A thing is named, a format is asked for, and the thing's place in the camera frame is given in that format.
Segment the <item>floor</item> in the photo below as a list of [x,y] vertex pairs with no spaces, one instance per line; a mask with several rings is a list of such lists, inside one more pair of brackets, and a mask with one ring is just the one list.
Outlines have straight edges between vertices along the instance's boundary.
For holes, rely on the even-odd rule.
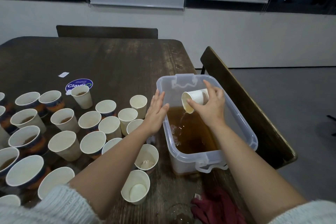
[[279,173],[309,200],[336,201],[336,68],[231,71],[298,154]]

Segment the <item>maroon rag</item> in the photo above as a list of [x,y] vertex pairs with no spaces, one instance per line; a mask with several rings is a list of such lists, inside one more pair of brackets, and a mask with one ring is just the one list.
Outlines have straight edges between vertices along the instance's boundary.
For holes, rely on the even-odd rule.
[[191,208],[195,218],[204,224],[246,224],[245,218],[232,202],[229,195],[220,187],[214,192],[202,194],[202,200],[193,198]]

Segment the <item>white knit sweater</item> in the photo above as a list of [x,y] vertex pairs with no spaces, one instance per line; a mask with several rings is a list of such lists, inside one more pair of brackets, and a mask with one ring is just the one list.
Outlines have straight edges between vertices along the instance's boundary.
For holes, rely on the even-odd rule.
[[[68,186],[54,188],[32,209],[0,205],[0,223],[101,223],[88,202]],[[336,223],[336,204],[312,201],[279,215],[270,224]]]

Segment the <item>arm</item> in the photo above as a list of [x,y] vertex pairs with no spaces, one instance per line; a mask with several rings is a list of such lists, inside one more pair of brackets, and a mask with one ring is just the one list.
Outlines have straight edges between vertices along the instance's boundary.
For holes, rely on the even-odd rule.
[[209,101],[202,106],[188,103],[211,129],[224,152],[235,182],[257,223],[268,223],[285,211],[307,201],[275,169],[256,154],[224,120],[225,98],[223,90],[208,88]]
[[160,129],[169,109],[169,104],[162,106],[164,95],[157,90],[144,122],[70,181],[70,187],[90,202],[101,219],[119,197],[141,146]]

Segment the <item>plastic storage box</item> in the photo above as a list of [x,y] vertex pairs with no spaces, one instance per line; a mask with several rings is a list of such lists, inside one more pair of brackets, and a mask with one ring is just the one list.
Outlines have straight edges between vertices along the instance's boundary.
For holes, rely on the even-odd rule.
[[[176,74],[163,76],[157,80],[156,86],[160,92],[166,92],[163,104],[169,103],[170,106],[182,106],[182,93],[184,91],[204,89],[206,86],[204,85],[203,80],[207,80],[212,85],[223,89],[215,78],[204,74]],[[255,151],[258,148],[258,139],[256,135],[230,97],[226,92],[224,93],[224,116],[226,124]],[[194,173],[196,171],[209,173],[214,167],[227,169],[225,157],[221,150],[184,154],[175,147],[167,116],[163,121],[163,128],[166,134],[170,161],[176,174],[182,175]]]

